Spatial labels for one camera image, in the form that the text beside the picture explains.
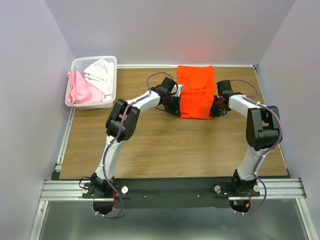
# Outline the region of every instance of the bolt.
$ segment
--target bolt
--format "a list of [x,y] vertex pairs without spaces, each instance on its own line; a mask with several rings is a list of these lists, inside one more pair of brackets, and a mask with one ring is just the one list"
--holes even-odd
[[126,194],[126,193],[128,192],[128,187],[127,187],[127,186],[123,186],[123,187],[121,188],[121,192],[122,192],[123,194]]
[[86,189],[86,188],[83,188],[83,189],[82,189],[82,193],[83,193],[83,194],[87,194],[88,192],[89,192],[88,189]]
[[258,185],[254,185],[253,190],[258,193],[260,192],[260,187]]
[[215,191],[216,193],[220,193],[220,192],[221,192],[221,187],[220,187],[219,185],[216,185],[216,186],[214,187],[214,191]]

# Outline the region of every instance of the clothing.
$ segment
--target clothing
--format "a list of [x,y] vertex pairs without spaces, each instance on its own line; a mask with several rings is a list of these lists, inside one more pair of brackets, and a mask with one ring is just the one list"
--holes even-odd
[[101,58],[84,70],[84,79],[103,93],[103,102],[110,101],[114,91],[113,62]]
[[180,118],[211,119],[215,81],[213,66],[178,66],[178,84],[184,85],[180,99]]
[[67,101],[70,104],[88,104],[99,103],[103,100],[102,92],[95,86],[87,82],[79,71],[74,73],[69,71],[70,92],[67,96]]

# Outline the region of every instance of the folded orange shirt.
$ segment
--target folded orange shirt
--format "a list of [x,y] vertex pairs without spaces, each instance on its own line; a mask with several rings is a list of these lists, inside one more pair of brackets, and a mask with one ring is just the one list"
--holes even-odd
[[178,66],[178,84],[184,85],[180,99],[180,118],[211,119],[214,102],[214,67]]

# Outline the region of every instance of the white wall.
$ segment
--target white wall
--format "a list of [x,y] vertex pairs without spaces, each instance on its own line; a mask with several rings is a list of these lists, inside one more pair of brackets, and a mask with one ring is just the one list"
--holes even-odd
[[295,0],[45,0],[75,57],[257,64]]
[[283,122],[282,150],[289,172],[301,177],[320,236],[320,1],[297,0],[260,62],[266,102]]
[[73,55],[43,0],[0,7],[0,239],[29,238],[69,109]]

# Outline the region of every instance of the laundry basket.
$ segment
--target laundry basket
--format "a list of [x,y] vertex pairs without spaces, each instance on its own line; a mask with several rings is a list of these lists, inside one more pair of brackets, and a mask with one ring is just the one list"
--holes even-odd
[[68,80],[68,85],[66,87],[65,93],[65,104],[69,107],[76,107],[79,110],[88,110],[88,109],[106,109],[112,108],[114,104],[114,100],[116,99],[116,90],[117,90],[117,58],[115,56],[88,56],[88,57],[81,57],[73,60],[71,64],[71,70],[76,73],[79,71],[82,76],[84,77],[84,70],[89,67],[94,62],[104,59],[107,62],[114,64],[114,75],[113,75],[113,92],[112,92],[112,99],[110,101],[102,101],[102,102],[92,102],[92,103],[77,103],[71,104],[68,102],[68,95],[70,92],[70,79]]

